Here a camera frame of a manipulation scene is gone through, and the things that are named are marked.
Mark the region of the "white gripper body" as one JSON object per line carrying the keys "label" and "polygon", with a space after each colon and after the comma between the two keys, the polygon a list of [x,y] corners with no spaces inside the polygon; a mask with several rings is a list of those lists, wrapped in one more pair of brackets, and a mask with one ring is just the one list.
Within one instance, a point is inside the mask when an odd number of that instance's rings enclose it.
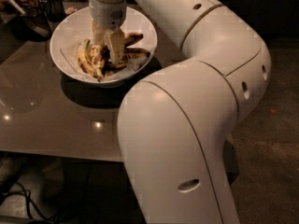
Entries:
{"label": "white gripper body", "polygon": [[126,1],[122,0],[116,4],[89,0],[89,8],[92,19],[102,28],[111,29],[122,26],[126,19]]}

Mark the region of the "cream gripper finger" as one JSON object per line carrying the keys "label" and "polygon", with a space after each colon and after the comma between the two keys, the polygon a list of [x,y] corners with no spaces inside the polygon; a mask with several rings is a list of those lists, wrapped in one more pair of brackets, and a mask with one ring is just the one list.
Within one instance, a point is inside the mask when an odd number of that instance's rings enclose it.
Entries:
{"label": "cream gripper finger", "polygon": [[119,63],[124,55],[125,37],[120,27],[110,29],[105,33],[105,44],[110,51],[110,60]]}
{"label": "cream gripper finger", "polygon": [[94,45],[103,45],[106,30],[96,21],[92,21],[93,43]]}

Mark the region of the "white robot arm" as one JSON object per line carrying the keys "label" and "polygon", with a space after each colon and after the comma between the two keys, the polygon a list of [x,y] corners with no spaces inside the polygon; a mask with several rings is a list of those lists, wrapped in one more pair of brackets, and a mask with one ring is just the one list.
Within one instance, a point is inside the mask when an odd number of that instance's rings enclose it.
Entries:
{"label": "white robot arm", "polygon": [[[128,20],[124,0],[89,0],[98,30]],[[227,136],[263,98],[271,59],[261,37],[217,0],[136,0],[185,55],[122,100],[118,138],[148,224],[239,224]]]}

